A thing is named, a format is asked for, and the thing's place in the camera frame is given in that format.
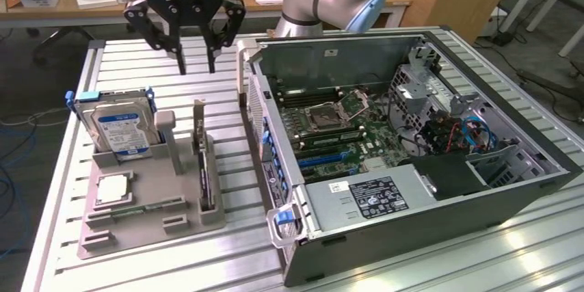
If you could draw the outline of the open black PC case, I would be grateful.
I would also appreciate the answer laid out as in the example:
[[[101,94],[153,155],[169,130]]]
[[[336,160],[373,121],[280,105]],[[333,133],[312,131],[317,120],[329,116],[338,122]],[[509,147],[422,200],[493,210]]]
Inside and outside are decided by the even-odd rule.
[[[404,111],[405,105],[396,103],[392,91],[397,67],[406,63],[409,51],[420,44],[437,51],[438,74],[453,93],[450,112],[430,108],[429,116],[422,118]],[[252,37],[240,40],[236,49],[238,93],[246,99],[244,125],[268,234],[286,287],[305,287],[362,265],[500,227],[581,175],[582,166],[566,153],[568,149],[581,149],[578,139],[524,97],[468,43],[445,29]],[[449,153],[466,157],[489,189],[437,200],[436,211],[448,235],[434,243],[398,243],[385,248],[380,244],[349,243],[344,234],[325,237],[320,231],[306,193],[306,185],[313,183],[306,183],[300,173],[276,97],[280,92],[353,89],[358,85],[378,96],[388,123],[409,151],[409,157],[394,167],[412,165],[413,157],[433,155],[420,136],[428,120],[461,120],[461,149]],[[292,210],[294,222],[274,225],[274,214],[286,210]]]

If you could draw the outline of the installed RAM stick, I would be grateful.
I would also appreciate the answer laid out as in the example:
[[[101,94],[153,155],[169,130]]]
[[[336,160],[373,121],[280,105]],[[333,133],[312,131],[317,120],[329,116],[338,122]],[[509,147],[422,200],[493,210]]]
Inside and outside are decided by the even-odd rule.
[[[341,129],[332,129],[329,131],[320,131],[314,133],[305,133],[296,137],[298,149],[308,150],[312,148],[321,148],[329,145],[346,144],[360,141],[366,136],[364,127],[348,127]]]

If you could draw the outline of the silver CPU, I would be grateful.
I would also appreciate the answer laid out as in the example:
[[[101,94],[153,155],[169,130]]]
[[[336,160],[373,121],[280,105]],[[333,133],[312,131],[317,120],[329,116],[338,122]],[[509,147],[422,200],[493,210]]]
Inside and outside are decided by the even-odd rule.
[[[97,204],[116,202],[128,193],[128,177],[113,175],[102,177],[97,183]]]

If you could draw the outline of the CPU socket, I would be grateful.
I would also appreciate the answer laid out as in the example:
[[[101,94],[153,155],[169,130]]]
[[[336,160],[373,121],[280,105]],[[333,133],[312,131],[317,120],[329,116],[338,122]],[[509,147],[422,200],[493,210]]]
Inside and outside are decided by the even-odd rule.
[[[305,115],[312,131],[326,131],[346,128],[348,123],[340,114],[337,103],[326,102],[305,108]]]

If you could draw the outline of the socket cover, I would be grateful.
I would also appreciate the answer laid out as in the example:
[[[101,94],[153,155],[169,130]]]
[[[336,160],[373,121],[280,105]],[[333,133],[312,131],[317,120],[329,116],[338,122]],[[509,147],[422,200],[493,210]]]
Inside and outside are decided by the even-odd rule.
[[[338,102],[338,106],[342,108],[342,117],[346,120],[356,118],[368,108],[368,96],[358,90],[352,90]]]

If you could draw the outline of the grey parts rack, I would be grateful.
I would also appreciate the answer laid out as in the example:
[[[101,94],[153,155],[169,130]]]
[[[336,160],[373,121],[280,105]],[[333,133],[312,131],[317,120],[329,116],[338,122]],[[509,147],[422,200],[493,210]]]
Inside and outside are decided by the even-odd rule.
[[[213,145],[212,158],[218,182],[217,207],[200,206],[198,158],[192,149],[192,136],[176,139],[172,111],[154,114],[154,126],[165,142],[150,147],[152,156],[116,162],[112,153],[93,155],[85,208],[81,216],[76,255],[93,258],[217,230],[226,225]],[[128,177],[128,193],[116,202],[97,204],[97,183],[102,177]],[[172,201],[161,210],[113,218],[114,209]]]

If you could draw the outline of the hard disk with blue label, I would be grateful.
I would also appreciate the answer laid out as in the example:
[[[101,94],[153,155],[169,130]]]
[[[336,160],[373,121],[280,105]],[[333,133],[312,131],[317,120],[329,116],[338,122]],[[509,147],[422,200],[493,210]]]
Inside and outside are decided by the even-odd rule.
[[[152,111],[144,105],[97,105],[88,115],[97,128],[98,152],[113,152],[118,161],[152,156],[157,133],[152,130]]]

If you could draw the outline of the grey power supply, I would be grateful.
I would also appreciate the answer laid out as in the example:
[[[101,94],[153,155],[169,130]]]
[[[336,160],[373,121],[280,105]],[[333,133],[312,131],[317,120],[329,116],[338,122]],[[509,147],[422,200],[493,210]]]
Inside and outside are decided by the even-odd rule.
[[[306,193],[325,237],[344,234],[349,243],[388,248],[448,235],[428,180],[410,164],[309,184]]]

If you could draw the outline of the wooden desk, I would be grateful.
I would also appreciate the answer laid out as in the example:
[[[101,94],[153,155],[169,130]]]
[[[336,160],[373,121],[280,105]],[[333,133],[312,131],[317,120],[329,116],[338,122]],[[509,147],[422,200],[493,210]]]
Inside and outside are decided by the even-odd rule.
[[[393,3],[393,0],[385,0],[384,8],[390,7]],[[77,5],[73,5],[72,8],[24,8],[21,11],[0,11],[0,27],[61,27],[64,26],[64,20],[69,21],[68,24],[70,26],[81,26],[89,22],[90,18],[102,17],[117,17],[120,19],[120,22],[128,23],[122,15],[126,5],[128,3],[117,4],[114,8],[109,10],[81,10],[78,9]],[[257,16],[257,13],[260,12],[269,12],[273,16],[278,18],[281,16],[282,4],[280,6],[272,7],[270,9],[266,9],[256,2],[250,0],[244,0],[244,5],[246,9],[244,21],[248,18],[254,18]]]

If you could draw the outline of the green motherboard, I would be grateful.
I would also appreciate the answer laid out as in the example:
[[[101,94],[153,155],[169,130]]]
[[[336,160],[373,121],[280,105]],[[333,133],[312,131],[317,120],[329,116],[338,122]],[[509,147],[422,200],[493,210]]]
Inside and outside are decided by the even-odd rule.
[[[342,91],[341,98],[354,89],[361,90],[368,96],[369,108],[352,120],[345,119],[348,127],[364,127],[366,136],[360,141],[300,150],[296,137],[305,133],[314,133],[305,115],[306,107],[284,108],[277,104],[296,163],[301,159],[349,152],[341,162],[300,168],[306,183],[394,167],[409,157],[409,151],[401,144],[400,134],[388,123],[386,113],[377,101],[378,96],[370,94],[370,90],[361,85],[353,89],[340,89]]]

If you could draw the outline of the blue case latch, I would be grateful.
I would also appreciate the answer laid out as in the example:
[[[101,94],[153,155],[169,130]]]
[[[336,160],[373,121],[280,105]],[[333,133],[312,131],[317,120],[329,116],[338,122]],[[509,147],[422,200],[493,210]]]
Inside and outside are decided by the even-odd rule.
[[[274,222],[274,225],[277,225],[277,226],[293,223],[294,220],[296,220],[296,218],[294,218],[294,214],[293,214],[292,210],[278,211],[273,217],[273,222]]]

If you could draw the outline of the metal disk bay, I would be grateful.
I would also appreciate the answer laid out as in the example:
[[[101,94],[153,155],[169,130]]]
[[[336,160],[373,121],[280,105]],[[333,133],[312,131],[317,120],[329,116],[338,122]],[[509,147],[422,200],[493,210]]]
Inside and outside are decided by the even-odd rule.
[[[396,103],[404,104],[404,111],[418,118],[429,116],[430,108],[450,112],[453,93],[441,80],[438,60],[440,55],[429,45],[414,46],[392,79]]]

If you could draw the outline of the hard drive with blue label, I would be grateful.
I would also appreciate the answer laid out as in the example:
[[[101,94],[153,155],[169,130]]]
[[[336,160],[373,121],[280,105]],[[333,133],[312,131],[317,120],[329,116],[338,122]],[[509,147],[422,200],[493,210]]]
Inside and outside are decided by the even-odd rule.
[[[93,111],[97,105],[121,104],[126,102],[144,105],[153,114],[152,130],[157,133],[157,143],[160,143],[160,134],[154,128],[154,93],[152,88],[141,88],[134,90],[121,91],[85,91],[74,94],[72,91],[65,94],[65,104],[69,110],[76,114],[77,119],[81,121],[85,130],[93,141],[94,148],[97,149],[97,128],[90,123],[89,113]]]

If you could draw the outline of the low-profile graphics card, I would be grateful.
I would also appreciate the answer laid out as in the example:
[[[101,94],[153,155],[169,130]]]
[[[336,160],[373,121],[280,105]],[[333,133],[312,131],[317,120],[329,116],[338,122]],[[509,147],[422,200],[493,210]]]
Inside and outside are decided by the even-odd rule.
[[[192,149],[198,158],[200,171],[200,206],[202,211],[213,211],[217,207],[218,182],[212,158],[212,142],[204,126],[204,101],[194,99],[192,106],[193,132]]]

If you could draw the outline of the black chair base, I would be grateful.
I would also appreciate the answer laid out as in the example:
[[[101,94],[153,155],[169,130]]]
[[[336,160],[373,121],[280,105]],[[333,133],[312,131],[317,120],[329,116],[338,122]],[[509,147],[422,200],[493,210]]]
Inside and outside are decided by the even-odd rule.
[[[549,90],[553,90],[562,94],[578,94],[584,93],[584,82],[576,81],[573,85],[566,86],[565,84],[557,83],[554,80],[549,80],[530,71],[518,69],[516,71],[516,75],[525,81],[530,81],[537,83],[542,87],[546,87]]]

